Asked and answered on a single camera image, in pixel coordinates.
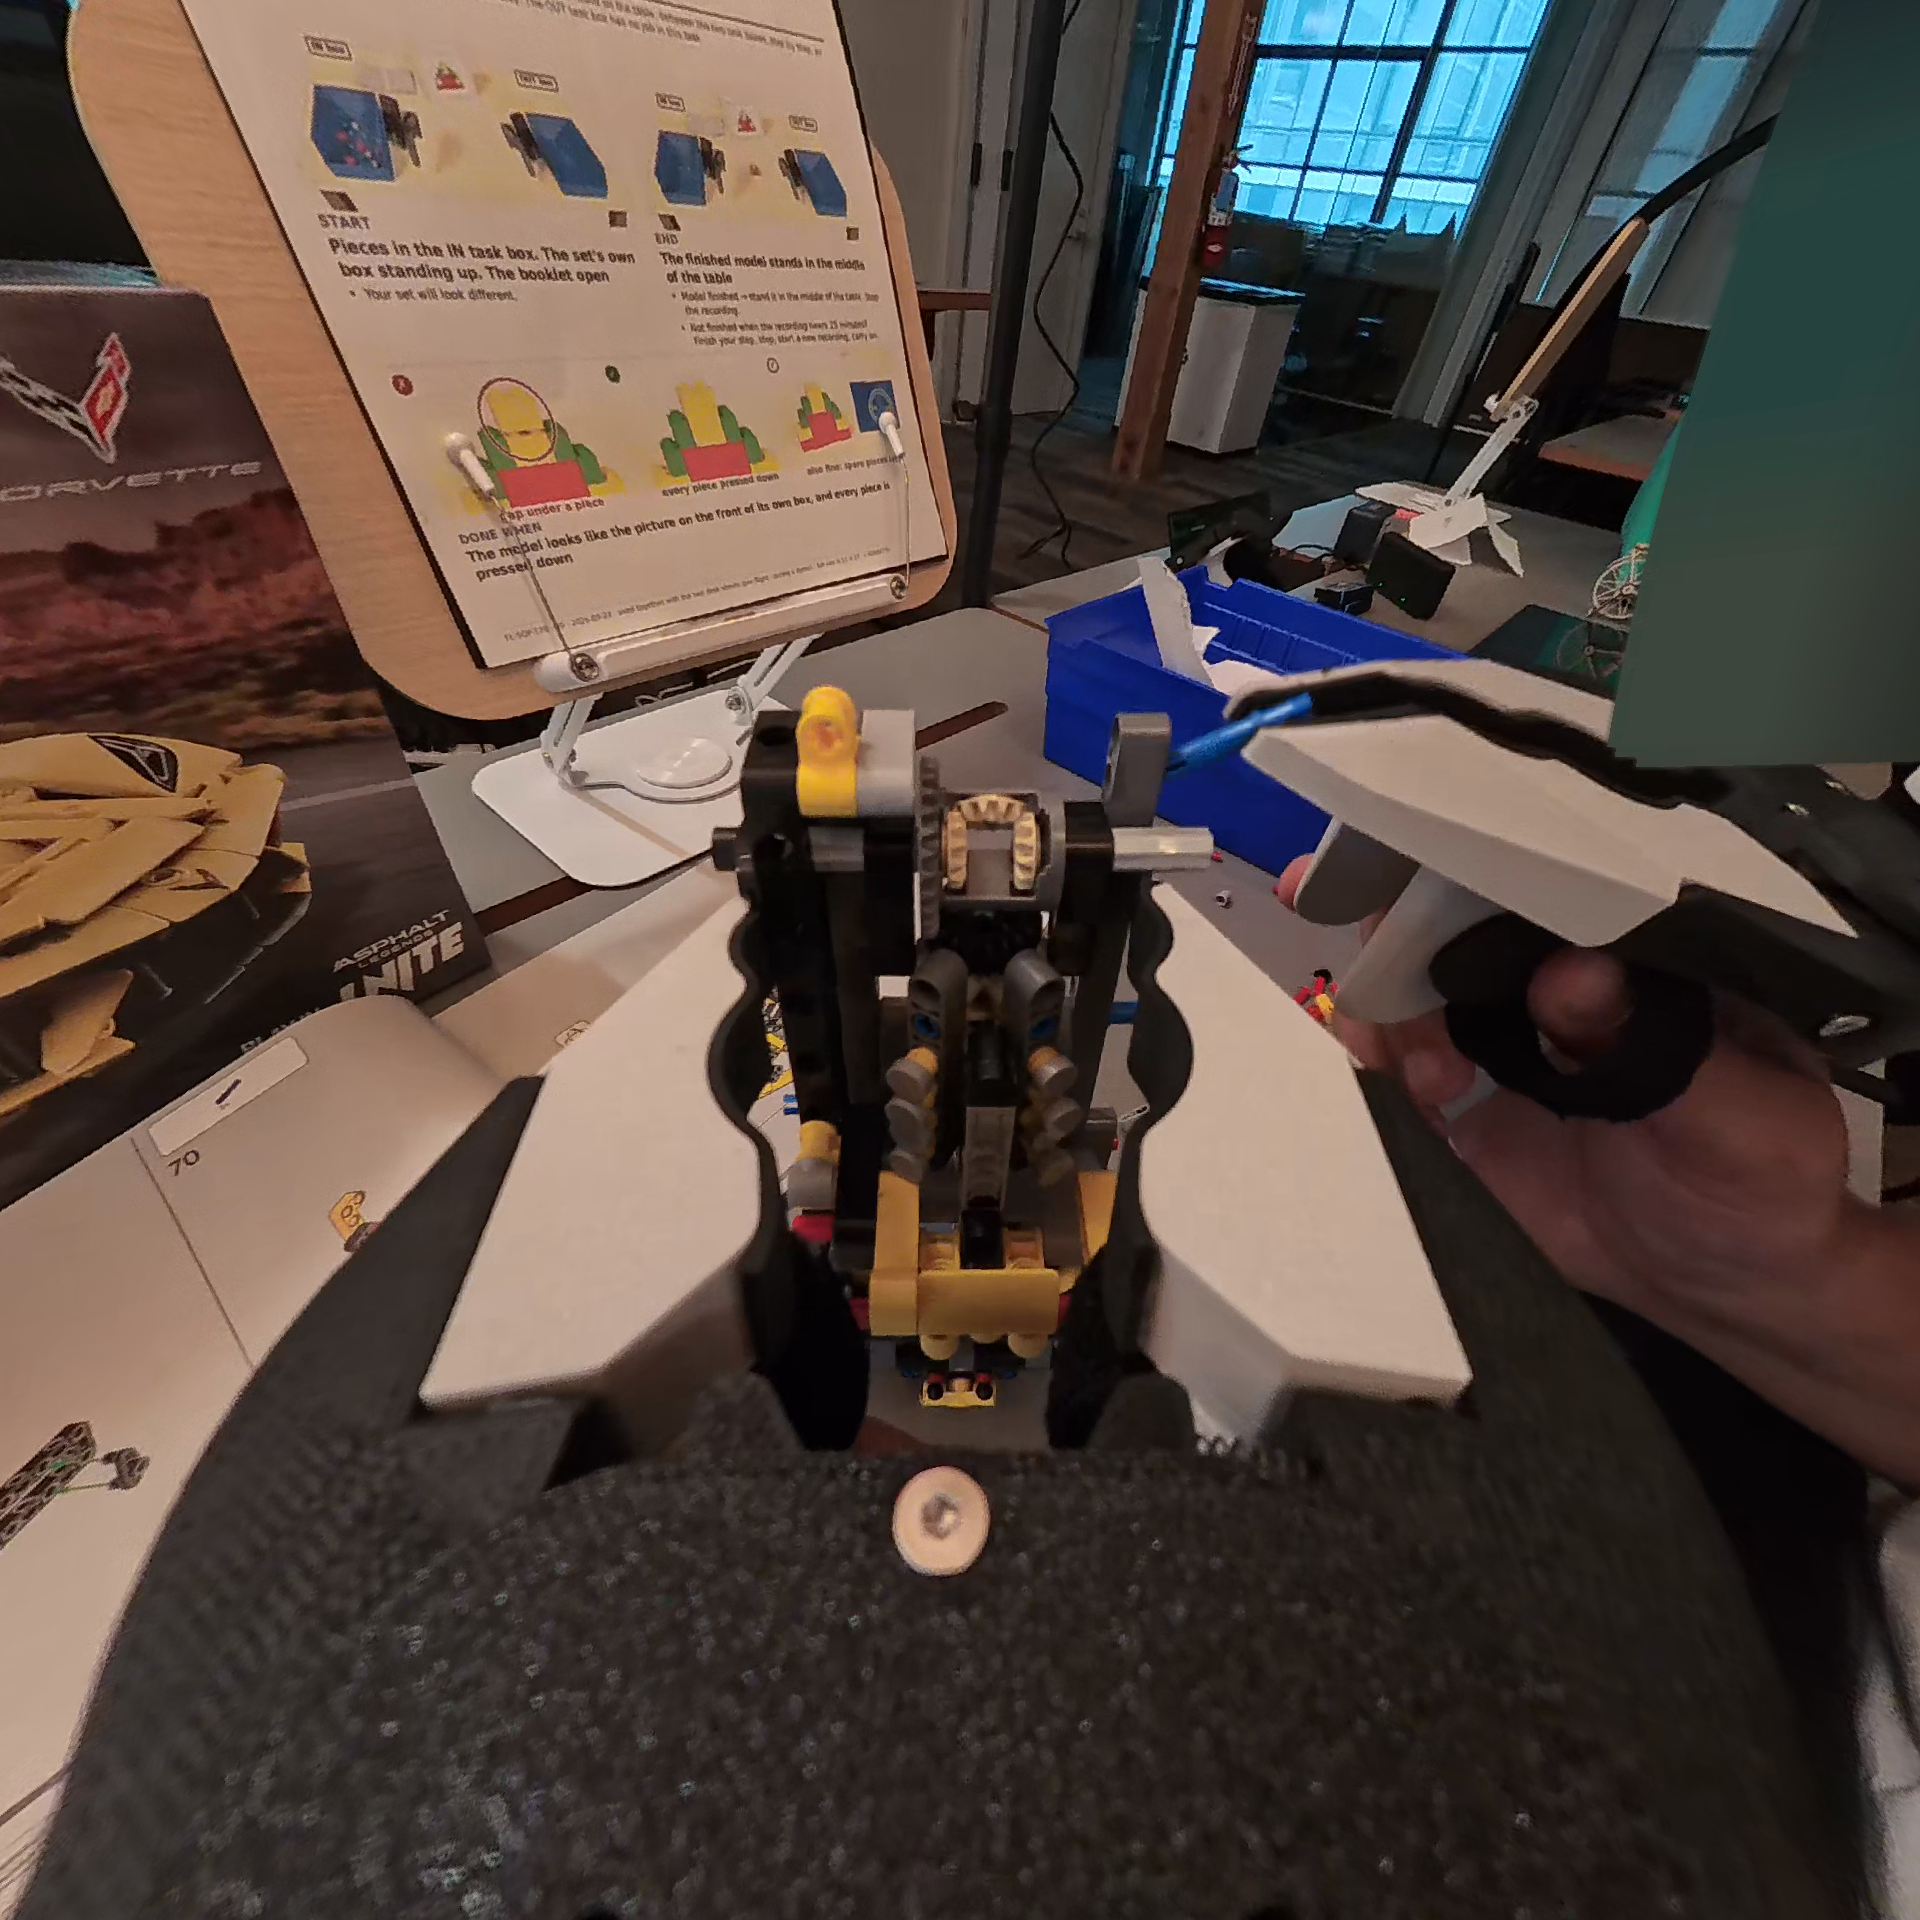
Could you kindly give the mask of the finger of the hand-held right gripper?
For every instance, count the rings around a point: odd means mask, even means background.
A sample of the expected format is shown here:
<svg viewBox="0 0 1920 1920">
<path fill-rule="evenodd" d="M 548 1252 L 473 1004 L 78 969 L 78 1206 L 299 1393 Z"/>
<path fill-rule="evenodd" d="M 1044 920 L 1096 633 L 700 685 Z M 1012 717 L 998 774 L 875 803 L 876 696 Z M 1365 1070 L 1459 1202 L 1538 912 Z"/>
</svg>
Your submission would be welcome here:
<svg viewBox="0 0 1920 1920">
<path fill-rule="evenodd" d="M 1240 710 L 1253 694 L 1311 692 L 1351 683 L 1365 674 L 1384 674 L 1399 683 L 1450 685 L 1484 705 L 1506 710 L 1540 710 L 1566 724 L 1611 724 L 1613 703 L 1581 685 L 1561 685 L 1500 660 L 1360 660 L 1351 667 L 1276 674 L 1244 660 L 1220 664 L 1220 694 Z"/>
<path fill-rule="evenodd" d="M 1411 865 L 1581 947 L 1634 933 L 1684 888 L 1855 935 L 1809 878 L 1714 810 L 1629 799 L 1449 719 L 1288 724 L 1251 740 L 1244 760 L 1379 846 L 1352 853 L 1326 838 L 1294 899 L 1315 924 L 1388 910 Z"/>
</svg>

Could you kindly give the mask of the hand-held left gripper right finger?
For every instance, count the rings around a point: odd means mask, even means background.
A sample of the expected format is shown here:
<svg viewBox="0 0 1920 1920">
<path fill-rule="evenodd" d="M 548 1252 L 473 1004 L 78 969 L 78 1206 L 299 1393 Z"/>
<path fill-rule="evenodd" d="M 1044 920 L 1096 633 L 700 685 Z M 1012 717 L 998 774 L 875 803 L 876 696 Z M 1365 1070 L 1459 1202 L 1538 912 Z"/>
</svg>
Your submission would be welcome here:
<svg viewBox="0 0 1920 1920">
<path fill-rule="evenodd" d="M 1146 1371 L 1235 1443 L 1297 1395 L 1454 1405 L 1468 1361 L 1347 1054 L 1167 888 L 1126 954 L 1146 1117 L 1072 1295 L 1049 1445 L 1087 1445 Z"/>
</svg>

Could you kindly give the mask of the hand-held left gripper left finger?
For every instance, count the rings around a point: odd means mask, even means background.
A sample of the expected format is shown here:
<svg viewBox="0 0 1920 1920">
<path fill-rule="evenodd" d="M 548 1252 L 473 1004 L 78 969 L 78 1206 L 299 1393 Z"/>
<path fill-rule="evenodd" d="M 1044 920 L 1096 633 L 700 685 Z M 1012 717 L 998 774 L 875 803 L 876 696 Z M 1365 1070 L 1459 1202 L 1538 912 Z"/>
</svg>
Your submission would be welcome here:
<svg viewBox="0 0 1920 1920">
<path fill-rule="evenodd" d="M 802 1446 L 850 1448 L 871 1361 L 819 1247 L 789 1231 L 750 1108 L 768 1074 L 732 954 L 746 903 L 670 881 L 441 1017 L 491 1068 L 538 1067 L 420 1405 L 552 1400 L 596 1448 L 666 1450 L 755 1375 Z"/>
</svg>

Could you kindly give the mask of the blue lego pin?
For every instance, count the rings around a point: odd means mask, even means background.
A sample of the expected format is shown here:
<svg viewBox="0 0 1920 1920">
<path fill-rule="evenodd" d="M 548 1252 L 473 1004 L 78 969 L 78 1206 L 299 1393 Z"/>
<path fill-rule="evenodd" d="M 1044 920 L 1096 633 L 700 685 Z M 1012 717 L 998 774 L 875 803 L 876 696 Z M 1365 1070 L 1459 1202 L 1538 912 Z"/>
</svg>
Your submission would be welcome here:
<svg viewBox="0 0 1920 1920">
<path fill-rule="evenodd" d="M 1236 756 L 1260 733 L 1310 719 L 1311 714 L 1313 696 L 1310 694 L 1295 694 L 1267 703 L 1263 708 L 1242 710 L 1235 721 L 1226 721 L 1212 730 L 1212 733 L 1192 735 L 1185 746 L 1176 748 L 1167 760 L 1167 776 L 1179 778 L 1215 760 Z"/>
</svg>

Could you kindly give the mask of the black yellow lego car chassis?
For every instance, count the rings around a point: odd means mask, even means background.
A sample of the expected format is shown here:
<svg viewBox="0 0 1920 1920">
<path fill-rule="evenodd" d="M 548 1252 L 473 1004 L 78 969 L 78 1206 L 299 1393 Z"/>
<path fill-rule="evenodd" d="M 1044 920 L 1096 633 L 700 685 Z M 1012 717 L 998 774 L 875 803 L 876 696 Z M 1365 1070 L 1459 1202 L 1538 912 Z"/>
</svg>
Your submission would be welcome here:
<svg viewBox="0 0 1920 1920">
<path fill-rule="evenodd" d="M 1042 1366 L 1113 1213 L 1096 1104 L 1135 910 L 1217 858 L 1160 826 L 1169 721 L 1122 715 L 1096 801 L 949 785 L 908 710 L 759 717 L 714 835 L 766 963 L 798 1122 L 782 1202 L 923 1411 Z"/>
</svg>

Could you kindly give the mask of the scattered loose lego pieces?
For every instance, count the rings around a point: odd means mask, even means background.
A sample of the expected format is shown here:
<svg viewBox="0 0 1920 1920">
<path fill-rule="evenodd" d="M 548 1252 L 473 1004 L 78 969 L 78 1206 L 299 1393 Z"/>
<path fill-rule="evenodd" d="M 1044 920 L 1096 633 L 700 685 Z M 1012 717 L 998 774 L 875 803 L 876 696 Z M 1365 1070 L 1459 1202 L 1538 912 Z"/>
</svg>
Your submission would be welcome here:
<svg viewBox="0 0 1920 1920">
<path fill-rule="evenodd" d="M 1356 929 L 1319 926 L 1285 904 L 1277 888 L 1212 888 L 1210 924 L 1235 951 L 1320 1026 L 1331 1026 L 1335 994 L 1356 953 Z"/>
</svg>

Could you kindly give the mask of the open lego instruction booklet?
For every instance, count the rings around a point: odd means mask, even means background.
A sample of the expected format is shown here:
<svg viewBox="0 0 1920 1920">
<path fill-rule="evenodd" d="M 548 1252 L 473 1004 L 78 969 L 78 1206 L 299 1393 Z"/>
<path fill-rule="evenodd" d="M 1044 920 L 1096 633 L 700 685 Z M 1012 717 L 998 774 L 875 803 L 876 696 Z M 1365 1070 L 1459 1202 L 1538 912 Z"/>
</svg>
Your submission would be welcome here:
<svg viewBox="0 0 1920 1920">
<path fill-rule="evenodd" d="M 698 863 L 438 1020 L 397 997 L 313 1015 L 3 1211 L 6 1860 L 183 1477 L 350 1236 L 725 897 Z"/>
</svg>

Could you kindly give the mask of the lego set cardboard box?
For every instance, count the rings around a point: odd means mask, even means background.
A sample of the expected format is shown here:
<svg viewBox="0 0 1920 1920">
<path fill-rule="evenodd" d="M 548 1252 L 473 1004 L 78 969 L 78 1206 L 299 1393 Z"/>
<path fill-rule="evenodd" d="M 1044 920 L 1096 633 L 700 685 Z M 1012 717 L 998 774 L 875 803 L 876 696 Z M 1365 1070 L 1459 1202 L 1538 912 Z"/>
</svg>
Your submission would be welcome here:
<svg viewBox="0 0 1920 1920">
<path fill-rule="evenodd" d="M 1 286 L 1 1199 L 484 940 L 208 304 Z"/>
</svg>

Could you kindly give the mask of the person's right hand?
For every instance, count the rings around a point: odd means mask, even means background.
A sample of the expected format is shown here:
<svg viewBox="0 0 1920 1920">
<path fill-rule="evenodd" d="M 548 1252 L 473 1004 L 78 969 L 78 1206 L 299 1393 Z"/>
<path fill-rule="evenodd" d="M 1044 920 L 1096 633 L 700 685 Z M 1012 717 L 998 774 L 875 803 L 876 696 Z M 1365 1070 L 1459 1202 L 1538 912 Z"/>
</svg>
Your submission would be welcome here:
<svg viewBox="0 0 1920 1920">
<path fill-rule="evenodd" d="M 1630 1124 L 1481 1092 L 1442 1015 L 1360 1020 L 1347 981 L 1335 1036 L 1404 1092 L 1566 1282 L 1645 1318 L 1793 1277 L 1834 1250 L 1855 1204 L 1823 1065 L 1734 995 L 1714 997 L 1714 1045 L 1684 1095 Z"/>
</svg>

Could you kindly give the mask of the empty wooden board stand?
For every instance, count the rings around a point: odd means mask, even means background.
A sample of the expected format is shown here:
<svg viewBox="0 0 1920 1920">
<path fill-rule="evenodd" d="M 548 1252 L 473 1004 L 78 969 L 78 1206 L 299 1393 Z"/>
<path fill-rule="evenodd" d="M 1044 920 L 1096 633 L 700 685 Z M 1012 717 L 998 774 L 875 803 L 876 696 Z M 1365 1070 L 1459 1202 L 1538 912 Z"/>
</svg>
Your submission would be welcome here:
<svg viewBox="0 0 1920 1920">
<path fill-rule="evenodd" d="M 1518 578 L 1524 575 L 1518 541 L 1504 530 L 1509 516 L 1490 507 L 1481 493 L 1484 480 L 1536 418 L 1547 377 L 1572 350 L 1604 298 L 1627 277 L 1655 220 L 1659 211 L 1645 202 L 1568 289 L 1529 357 L 1509 384 L 1488 400 L 1486 411 L 1493 430 L 1445 494 L 1399 484 L 1360 491 L 1361 498 L 1384 502 L 1395 514 L 1392 532 L 1401 532 L 1415 548 L 1447 564 L 1472 564 L 1470 539 L 1484 532 L 1509 573 Z"/>
</svg>

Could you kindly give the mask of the white paper strip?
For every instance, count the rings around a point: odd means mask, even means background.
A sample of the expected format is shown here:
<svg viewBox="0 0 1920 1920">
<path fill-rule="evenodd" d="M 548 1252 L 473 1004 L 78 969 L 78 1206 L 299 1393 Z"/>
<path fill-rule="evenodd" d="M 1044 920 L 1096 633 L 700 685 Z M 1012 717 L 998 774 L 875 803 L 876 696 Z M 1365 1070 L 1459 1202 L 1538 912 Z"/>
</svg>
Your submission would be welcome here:
<svg viewBox="0 0 1920 1920">
<path fill-rule="evenodd" d="M 1160 666 L 1167 673 L 1228 698 L 1245 685 L 1272 685 L 1274 673 L 1253 657 L 1260 626 L 1238 617 L 1224 628 L 1197 625 L 1185 584 L 1165 560 L 1140 557 L 1137 569 Z"/>
</svg>

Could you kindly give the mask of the blue plastic bin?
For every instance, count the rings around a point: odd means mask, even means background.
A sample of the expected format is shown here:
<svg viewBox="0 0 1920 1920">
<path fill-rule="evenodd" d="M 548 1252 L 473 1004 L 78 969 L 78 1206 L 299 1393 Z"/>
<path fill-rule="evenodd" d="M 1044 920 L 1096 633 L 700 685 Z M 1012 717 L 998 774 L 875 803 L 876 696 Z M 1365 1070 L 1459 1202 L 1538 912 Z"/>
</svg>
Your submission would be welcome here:
<svg viewBox="0 0 1920 1920">
<path fill-rule="evenodd" d="M 1179 580 L 1187 608 L 1215 639 L 1206 660 L 1235 660 L 1272 674 L 1302 674 L 1372 660 L 1442 660 L 1449 651 L 1345 610 L 1329 610 L 1236 582 L 1215 585 L 1195 566 Z M 1062 610 L 1048 621 L 1044 755 L 1101 783 L 1117 715 L 1156 710 L 1176 748 L 1222 723 L 1226 698 L 1160 660 L 1160 642 L 1140 585 Z M 1219 849 L 1267 872 L 1311 853 L 1326 830 L 1324 810 L 1245 760 L 1215 760 L 1165 781 L 1160 815 L 1181 828 L 1204 828 Z"/>
</svg>

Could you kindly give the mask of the white cabinet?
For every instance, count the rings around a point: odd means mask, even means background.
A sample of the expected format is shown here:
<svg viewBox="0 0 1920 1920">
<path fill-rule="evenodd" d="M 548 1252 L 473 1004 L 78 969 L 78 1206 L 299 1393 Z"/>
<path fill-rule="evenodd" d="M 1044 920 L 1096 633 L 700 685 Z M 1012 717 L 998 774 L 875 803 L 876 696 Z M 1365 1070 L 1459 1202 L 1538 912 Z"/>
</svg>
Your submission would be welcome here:
<svg viewBox="0 0 1920 1920">
<path fill-rule="evenodd" d="M 1201 280 L 1167 420 L 1169 444 L 1212 455 L 1260 446 L 1301 304 L 1295 291 Z"/>
</svg>

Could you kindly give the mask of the wooden pillar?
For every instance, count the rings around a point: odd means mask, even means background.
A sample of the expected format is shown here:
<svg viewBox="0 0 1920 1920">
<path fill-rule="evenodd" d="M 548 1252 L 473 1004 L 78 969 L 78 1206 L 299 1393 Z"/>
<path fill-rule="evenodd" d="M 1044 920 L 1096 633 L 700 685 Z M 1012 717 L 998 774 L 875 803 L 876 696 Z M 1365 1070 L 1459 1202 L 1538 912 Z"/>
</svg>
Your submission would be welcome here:
<svg viewBox="0 0 1920 1920">
<path fill-rule="evenodd" d="M 1147 282 L 1135 373 L 1117 420 L 1112 473 L 1142 484 L 1160 477 L 1163 443 L 1201 277 L 1204 225 L 1219 175 L 1235 150 L 1244 109 L 1260 2 L 1210 2 L 1187 81 L 1185 125 L 1174 152 L 1160 248 Z"/>
</svg>

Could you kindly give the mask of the black slim pole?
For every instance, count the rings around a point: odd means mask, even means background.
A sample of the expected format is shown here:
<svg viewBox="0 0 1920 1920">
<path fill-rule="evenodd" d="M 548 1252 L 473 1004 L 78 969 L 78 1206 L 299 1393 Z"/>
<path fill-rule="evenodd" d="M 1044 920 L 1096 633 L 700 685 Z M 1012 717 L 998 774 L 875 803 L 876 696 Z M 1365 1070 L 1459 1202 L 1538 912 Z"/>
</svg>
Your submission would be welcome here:
<svg viewBox="0 0 1920 1920">
<path fill-rule="evenodd" d="M 985 380 L 974 418 L 974 475 L 958 564 L 966 607 L 985 607 L 992 596 L 992 553 L 1012 441 L 1023 304 L 1035 250 L 1064 11 L 1064 2 L 1035 2 L 1024 40 L 1014 159 L 989 309 Z"/>
</svg>

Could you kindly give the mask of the wooden board instruction sheet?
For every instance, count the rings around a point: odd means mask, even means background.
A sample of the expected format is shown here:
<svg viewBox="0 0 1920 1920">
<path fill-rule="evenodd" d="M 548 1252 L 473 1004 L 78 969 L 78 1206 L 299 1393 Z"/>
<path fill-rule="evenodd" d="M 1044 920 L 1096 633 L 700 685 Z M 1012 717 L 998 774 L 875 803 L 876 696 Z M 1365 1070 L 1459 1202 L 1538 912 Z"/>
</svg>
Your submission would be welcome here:
<svg viewBox="0 0 1920 1920">
<path fill-rule="evenodd" d="M 76 4 L 67 59 L 422 708 L 522 717 L 946 584 L 834 4 Z"/>
</svg>

